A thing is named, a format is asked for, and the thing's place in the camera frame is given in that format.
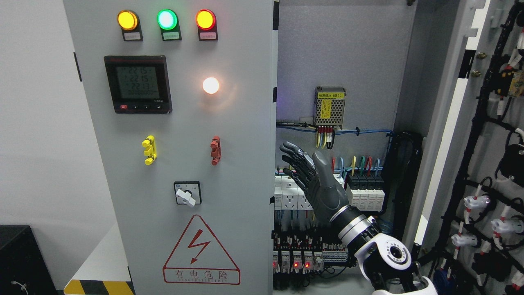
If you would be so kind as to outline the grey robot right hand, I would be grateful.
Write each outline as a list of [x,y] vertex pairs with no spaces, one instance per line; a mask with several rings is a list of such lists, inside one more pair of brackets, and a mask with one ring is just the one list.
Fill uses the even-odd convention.
[[[334,178],[331,163],[321,151],[316,151],[311,157],[287,141],[280,145],[280,150],[284,153],[281,158],[295,169],[292,172],[284,168],[283,172],[303,190],[320,222],[329,222],[334,230],[342,230],[359,217],[359,213],[348,208],[346,191]],[[343,207],[346,207],[346,212],[341,212]]]

